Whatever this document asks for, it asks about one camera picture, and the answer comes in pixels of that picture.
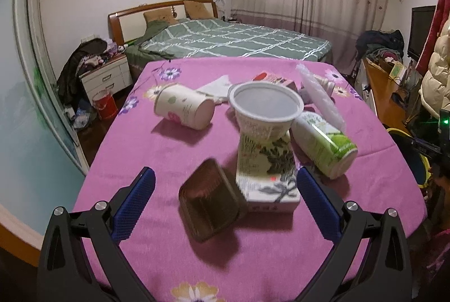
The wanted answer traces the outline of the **floral tissue box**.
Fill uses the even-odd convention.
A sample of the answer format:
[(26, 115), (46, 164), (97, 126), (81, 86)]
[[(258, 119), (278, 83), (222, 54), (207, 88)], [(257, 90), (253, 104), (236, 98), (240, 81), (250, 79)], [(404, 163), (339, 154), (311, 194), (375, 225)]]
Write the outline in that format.
[(250, 212), (290, 214), (300, 204), (290, 134), (272, 142), (240, 136), (236, 183)]

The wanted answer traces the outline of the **brown plastic tray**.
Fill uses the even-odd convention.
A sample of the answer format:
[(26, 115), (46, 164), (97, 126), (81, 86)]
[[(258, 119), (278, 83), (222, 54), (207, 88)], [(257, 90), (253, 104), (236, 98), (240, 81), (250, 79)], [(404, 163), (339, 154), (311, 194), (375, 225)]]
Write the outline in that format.
[(179, 211), (193, 240), (203, 243), (247, 215), (246, 199), (219, 163), (202, 162), (179, 189)]

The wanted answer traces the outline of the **clear plastic lid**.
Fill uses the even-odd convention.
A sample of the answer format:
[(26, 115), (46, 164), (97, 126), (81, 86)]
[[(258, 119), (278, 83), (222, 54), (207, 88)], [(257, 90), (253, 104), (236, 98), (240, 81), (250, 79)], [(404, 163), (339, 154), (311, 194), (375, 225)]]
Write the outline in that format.
[(315, 78), (314, 74), (302, 63), (296, 67), (301, 76), (303, 87), (306, 89), (309, 97), (323, 118), (334, 126), (336, 129), (344, 132), (345, 121), (342, 115), (337, 110), (326, 90), (321, 86), (320, 82)]

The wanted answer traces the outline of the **paper cup with leaf print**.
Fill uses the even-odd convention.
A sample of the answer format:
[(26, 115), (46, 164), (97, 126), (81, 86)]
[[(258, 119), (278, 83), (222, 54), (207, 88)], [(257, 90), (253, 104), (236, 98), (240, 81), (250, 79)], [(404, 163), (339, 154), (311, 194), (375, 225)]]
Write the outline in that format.
[(210, 124), (214, 110), (212, 99), (179, 84), (163, 87), (154, 103), (156, 116), (197, 131), (202, 131)]

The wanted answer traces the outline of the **white plastic cup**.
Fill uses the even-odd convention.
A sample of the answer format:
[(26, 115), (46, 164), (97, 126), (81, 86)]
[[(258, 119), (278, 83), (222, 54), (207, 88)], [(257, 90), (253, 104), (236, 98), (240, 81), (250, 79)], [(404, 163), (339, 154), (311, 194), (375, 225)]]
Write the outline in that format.
[(232, 86), (228, 102), (240, 133), (261, 142), (284, 136), (304, 108), (302, 98), (294, 90), (266, 81)]

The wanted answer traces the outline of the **pink milk carton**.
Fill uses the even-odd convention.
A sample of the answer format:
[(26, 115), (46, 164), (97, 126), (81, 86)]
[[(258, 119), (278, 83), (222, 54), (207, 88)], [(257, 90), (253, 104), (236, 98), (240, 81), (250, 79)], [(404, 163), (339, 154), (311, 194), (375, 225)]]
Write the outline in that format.
[(261, 72), (258, 75), (256, 75), (253, 78), (253, 81), (259, 82), (259, 81), (264, 81), (264, 82), (270, 82), (270, 83), (274, 83), (277, 85), (281, 85), (281, 86), (285, 86), (288, 87), (289, 89), (292, 89), (294, 91), (297, 91), (297, 86), (295, 84), (295, 82), (291, 79), (287, 79), (284, 76), (279, 76), (277, 74), (274, 73), (268, 73), (268, 72)]

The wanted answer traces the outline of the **white tissue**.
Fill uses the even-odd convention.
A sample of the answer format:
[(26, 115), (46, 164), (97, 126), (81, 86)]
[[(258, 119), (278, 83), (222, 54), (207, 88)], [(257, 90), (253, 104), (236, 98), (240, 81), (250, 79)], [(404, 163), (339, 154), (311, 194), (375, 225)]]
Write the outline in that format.
[(223, 75), (218, 79), (196, 89), (197, 92), (210, 97), (216, 105), (228, 102), (228, 91), (232, 83), (228, 75)]

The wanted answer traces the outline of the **small white bottle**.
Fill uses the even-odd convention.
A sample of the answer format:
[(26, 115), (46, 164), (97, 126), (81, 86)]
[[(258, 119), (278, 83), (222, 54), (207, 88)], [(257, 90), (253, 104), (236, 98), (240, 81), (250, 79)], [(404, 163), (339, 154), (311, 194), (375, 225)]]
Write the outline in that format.
[[(325, 90), (327, 95), (331, 98), (332, 97), (332, 93), (333, 93), (333, 89), (336, 86), (335, 82), (330, 81), (329, 79), (324, 78), (324, 77), (319, 76), (319, 75), (316, 75), (316, 74), (314, 74), (314, 78), (316, 79), (316, 81), (319, 82), (319, 84)], [(299, 93), (300, 97), (303, 99), (303, 103), (305, 105), (311, 105), (313, 103), (313, 100), (311, 99), (311, 96), (309, 95), (307, 90), (304, 88), (304, 86), (302, 86), (298, 90), (298, 93)]]

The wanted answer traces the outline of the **yellow trash bin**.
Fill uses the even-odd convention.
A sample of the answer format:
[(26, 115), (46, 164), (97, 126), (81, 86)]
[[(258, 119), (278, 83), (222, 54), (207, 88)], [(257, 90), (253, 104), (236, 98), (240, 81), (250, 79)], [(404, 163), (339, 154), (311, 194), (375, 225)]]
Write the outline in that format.
[(429, 160), (413, 148), (412, 137), (408, 133), (394, 127), (389, 127), (387, 132), (402, 153), (417, 185), (426, 188), (431, 177)]

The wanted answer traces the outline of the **sliding wardrobe door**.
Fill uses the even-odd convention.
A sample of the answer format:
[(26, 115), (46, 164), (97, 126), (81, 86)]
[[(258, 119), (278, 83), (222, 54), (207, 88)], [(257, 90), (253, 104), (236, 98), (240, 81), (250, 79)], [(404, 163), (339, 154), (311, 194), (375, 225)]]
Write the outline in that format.
[(1, 206), (39, 234), (89, 169), (49, 59), (39, 0), (1, 0)]

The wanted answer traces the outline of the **wooden desk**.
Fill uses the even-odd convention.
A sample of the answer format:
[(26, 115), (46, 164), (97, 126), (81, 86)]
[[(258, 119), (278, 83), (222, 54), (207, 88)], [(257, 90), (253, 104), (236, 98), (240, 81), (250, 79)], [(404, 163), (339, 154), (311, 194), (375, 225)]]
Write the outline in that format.
[(389, 74), (366, 59), (362, 60), (371, 93), (374, 97), (375, 111), (380, 122), (408, 133), (405, 127), (406, 111), (391, 98), (393, 93), (401, 94), (401, 88)]

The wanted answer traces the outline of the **pink floral tablecloth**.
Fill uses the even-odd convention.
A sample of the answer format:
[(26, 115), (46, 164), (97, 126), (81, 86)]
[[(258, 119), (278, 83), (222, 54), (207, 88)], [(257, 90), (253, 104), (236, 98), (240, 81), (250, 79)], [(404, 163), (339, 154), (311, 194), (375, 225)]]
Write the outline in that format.
[[(365, 211), (394, 208), (405, 233), (413, 233), (426, 206), (397, 145), (331, 65), (310, 62), (307, 68), (336, 83), (333, 100), (359, 149), (345, 176), (330, 187)], [(239, 129), (227, 105), (216, 108), (204, 131), (157, 117), (152, 89), (167, 82), (197, 89), (221, 76), (240, 83), (263, 72), (300, 81), (294, 60), (222, 57), (147, 64), (94, 158), (76, 211), (111, 199), (145, 166), (156, 174), (156, 189), (120, 248), (158, 301), (291, 301), (331, 249), (305, 204), (291, 214), (248, 214), (205, 243), (185, 231), (179, 188), (207, 158), (234, 172)]]

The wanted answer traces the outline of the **red bucket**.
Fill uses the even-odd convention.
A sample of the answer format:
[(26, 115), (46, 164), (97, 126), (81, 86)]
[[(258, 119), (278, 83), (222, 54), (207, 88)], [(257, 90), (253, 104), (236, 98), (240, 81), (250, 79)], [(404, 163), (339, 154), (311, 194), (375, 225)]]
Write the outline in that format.
[(109, 89), (103, 89), (95, 94), (92, 98), (92, 105), (101, 120), (112, 119), (118, 113), (118, 107)]

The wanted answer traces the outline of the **cream puffer jacket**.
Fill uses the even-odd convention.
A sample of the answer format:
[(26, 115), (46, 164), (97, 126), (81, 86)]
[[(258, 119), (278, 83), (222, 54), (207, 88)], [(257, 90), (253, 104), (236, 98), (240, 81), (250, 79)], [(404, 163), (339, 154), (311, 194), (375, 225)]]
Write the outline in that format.
[(449, 111), (449, 19), (444, 23), (420, 87), (422, 106), (436, 119)]

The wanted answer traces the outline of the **white nightstand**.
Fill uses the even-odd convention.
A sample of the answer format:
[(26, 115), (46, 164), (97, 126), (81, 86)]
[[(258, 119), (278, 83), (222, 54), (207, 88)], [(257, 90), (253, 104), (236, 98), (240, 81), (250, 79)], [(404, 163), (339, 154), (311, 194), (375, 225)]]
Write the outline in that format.
[(102, 90), (115, 94), (133, 84), (127, 57), (118, 54), (107, 63), (80, 76), (89, 102)]

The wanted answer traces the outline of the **pile of dark clothes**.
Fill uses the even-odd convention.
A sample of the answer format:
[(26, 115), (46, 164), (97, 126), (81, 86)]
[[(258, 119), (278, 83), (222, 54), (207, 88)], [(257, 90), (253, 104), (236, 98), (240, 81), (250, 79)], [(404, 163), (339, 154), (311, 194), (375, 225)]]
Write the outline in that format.
[(81, 43), (66, 61), (59, 78), (57, 79), (57, 92), (60, 102), (73, 110), (78, 108), (81, 99), (86, 96), (79, 76), (82, 74), (86, 61), (94, 56), (101, 55), (107, 48), (107, 42), (94, 38)]

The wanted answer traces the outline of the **clothes pile on desk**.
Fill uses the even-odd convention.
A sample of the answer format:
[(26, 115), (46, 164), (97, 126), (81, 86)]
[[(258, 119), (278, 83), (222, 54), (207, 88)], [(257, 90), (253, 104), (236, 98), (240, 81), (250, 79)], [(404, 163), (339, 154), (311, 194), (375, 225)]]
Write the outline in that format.
[(385, 49), (392, 51), (397, 60), (403, 61), (404, 57), (404, 36), (400, 30), (392, 32), (382, 32), (370, 30), (363, 32), (355, 43), (355, 61), (359, 62), (367, 54), (374, 53), (375, 50)]

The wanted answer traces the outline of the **wooden headboard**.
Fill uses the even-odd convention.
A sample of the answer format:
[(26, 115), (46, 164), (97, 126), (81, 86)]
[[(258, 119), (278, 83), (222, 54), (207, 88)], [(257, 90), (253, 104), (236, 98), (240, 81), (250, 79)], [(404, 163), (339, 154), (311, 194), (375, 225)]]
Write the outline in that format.
[(209, 15), (218, 17), (214, 0), (175, 0), (163, 3), (143, 4), (134, 8), (113, 12), (108, 16), (109, 31), (112, 40), (117, 45), (124, 45), (135, 41), (144, 35), (147, 23), (150, 21), (168, 21), (178, 23), (189, 15), (185, 10), (185, 2), (192, 1), (203, 5)]

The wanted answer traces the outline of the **black television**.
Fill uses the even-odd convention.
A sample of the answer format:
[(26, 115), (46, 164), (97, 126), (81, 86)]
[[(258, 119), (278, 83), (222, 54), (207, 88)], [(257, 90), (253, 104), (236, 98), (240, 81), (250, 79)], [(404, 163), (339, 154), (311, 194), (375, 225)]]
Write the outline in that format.
[(433, 21), (435, 5), (427, 5), (412, 8), (411, 26), (407, 56), (418, 61), (422, 54), (423, 47), (429, 35), (429, 30)]

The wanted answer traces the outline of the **red puffer jacket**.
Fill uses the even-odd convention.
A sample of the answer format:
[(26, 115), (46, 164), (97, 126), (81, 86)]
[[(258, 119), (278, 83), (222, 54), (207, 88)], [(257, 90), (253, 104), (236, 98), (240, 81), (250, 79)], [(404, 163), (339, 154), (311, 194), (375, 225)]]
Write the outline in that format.
[(449, 18), (449, 8), (450, 0), (438, 0), (425, 45), (416, 65), (416, 70), (421, 76), (424, 76), (428, 70), (438, 36)]

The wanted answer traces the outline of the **bed with green quilt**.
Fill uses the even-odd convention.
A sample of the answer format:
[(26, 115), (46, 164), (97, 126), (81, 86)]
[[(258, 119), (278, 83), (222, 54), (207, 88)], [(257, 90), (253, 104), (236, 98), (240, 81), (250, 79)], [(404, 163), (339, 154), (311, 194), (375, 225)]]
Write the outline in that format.
[(325, 62), (332, 57), (329, 41), (260, 25), (229, 23), (217, 18), (147, 23), (144, 35), (124, 49), (137, 79), (147, 63), (203, 57), (271, 57)]

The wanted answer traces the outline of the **left brown pillow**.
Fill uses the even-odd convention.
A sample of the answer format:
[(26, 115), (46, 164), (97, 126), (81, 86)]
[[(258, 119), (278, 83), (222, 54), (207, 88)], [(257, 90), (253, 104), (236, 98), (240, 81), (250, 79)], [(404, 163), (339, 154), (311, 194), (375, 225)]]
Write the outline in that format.
[(151, 21), (165, 21), (169, 25), (179, 23), (177, 19), (174, 17), (172, 10), (169, 7), (149, 10), (145, 12), (143, 16), (146, 23), (149, 23)]

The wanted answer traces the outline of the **brown pillow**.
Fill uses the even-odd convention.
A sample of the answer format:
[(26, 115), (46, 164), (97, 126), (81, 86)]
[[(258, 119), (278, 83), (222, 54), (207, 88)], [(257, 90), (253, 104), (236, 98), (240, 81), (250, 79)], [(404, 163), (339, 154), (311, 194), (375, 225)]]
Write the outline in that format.
[(204, 3), (199, 3), (195, 1), (184, 1), (185, 14), (191, 20), (201, 20), (201, 19), (212, 19), (214, 15), (209, 12)]
[(177, 19), (174, 17), (172, 10), (169, 7), (149, 10), (145, 12), (143, 16), (146, 23), (149, 23), (151, 21), (165, 21), (169, 25), (179, 23)]

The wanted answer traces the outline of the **right brown pillow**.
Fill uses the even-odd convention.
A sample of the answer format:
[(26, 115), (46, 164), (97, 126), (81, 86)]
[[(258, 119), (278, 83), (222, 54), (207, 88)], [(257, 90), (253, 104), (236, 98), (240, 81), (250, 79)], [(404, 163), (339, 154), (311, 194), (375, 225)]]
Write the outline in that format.
[(195, 1), (184, 1), (185, 14), (191, 20), (201, 20), (201, 19), (212, 19), (214, 15), (209, 12), (204, 3), (199, 3)]

